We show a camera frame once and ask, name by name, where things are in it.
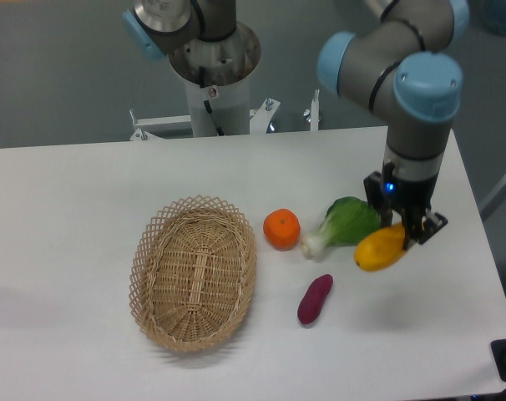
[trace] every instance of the gray floor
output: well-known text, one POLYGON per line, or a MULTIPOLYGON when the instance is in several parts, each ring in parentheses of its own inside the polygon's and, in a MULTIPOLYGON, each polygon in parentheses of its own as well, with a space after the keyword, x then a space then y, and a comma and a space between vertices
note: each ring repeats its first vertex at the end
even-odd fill
MULTIPOLYGON (((181 83, 166 61, 145 60, 130 42, 121 13, 130 0, 33 0, 0 3, 0 148, 127 140, 128 110, 139 118, 187 114, 181 83)), ((252 79, 252 105, 282 102, 279 130, 304 128, 316 58, 339 30, 365 34, 378 22, 357 0, 238 0, 239 19, 263 49, 252 79)), ((506 38, 478 19, 447 53, 465 74, 455 122, 477 201, 506 171, 506 38)), ((322 90, 323 128, 381 121, 322 90)), ((506 289, 506 202, 486 223, 506 289)))

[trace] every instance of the robotic arm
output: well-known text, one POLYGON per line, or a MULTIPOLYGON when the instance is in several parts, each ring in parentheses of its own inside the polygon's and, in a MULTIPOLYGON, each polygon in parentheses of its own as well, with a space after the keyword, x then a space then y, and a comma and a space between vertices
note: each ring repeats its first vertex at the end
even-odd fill
POLYGON ((145 31, 144 45, 170 54, 193 39, 219 42, 236 30, 235 0, 134 0, 124 15, 129 31, 145 31))
POLYGON ((123 20, 148 58, 169 56, 185 84, 194 136, 250 132, 247 78, 261 46, 236 22, 235 0, 134 0, 123 20))
POLYGON ((404 249, 423 244, 448 221, 431 212, 449 131, 460 104, 461 69, 436 53, 468 26, 466 0, 394 0, 365 38, 338 33, 318 60, 320 81, 388 123, 382 172, 364 180, 367 200, 405 227, 404 249))

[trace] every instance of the yellow fruit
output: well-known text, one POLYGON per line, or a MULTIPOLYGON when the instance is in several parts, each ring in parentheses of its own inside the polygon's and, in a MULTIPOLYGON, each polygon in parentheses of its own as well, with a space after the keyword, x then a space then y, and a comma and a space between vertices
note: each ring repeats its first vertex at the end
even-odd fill
POLYGON ((404 239, 405 229, 401 223, 382 228, 359 243, 353 256, 355 263, 367 272, 389 267, 405 255, 404 239))

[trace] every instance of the blue joint cap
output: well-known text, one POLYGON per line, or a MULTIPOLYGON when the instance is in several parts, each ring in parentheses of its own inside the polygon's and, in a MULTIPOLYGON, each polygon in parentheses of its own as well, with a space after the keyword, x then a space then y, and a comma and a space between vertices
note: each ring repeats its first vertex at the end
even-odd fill
POLYGON ((442 53, 415 53, 397 68, 394 94, 413 117, 429 123, 452 119, 461 104, 463 72, 442 53))
POLYGON ((354 37, 355 33, 336 33, 324 44, 320 57, 318 57, 316 65, 318 79, 334 94, 338 94, 338 73, 342 66, 344 53, 354 37))
POLYGON ((129 10, 123 13, 123 23, 130 37, 144 53, 146 58, 156 61, 164 57, 162 51, 154 44, 129 10))
POLYGON ((453 10, 453 36, 452 41, 457 40, 470 23, 470 8, 467 0, 450 0, 453 10))

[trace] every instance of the toy fruit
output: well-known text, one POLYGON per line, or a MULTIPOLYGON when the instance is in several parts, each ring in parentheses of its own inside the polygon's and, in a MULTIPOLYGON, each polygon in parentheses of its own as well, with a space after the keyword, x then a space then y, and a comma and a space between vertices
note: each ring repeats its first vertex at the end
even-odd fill
POLYGON ((278 250, 286 251, 294 247, 300 237, 300 222, 288 209, 271 212, 263 225, 266 239, 278 250))
POLYGON ((403 250, 405 228, 401 223, 382 228, 362 240, 355 250, 355 263, 367 272, 375 272, 396 263, 403 250))

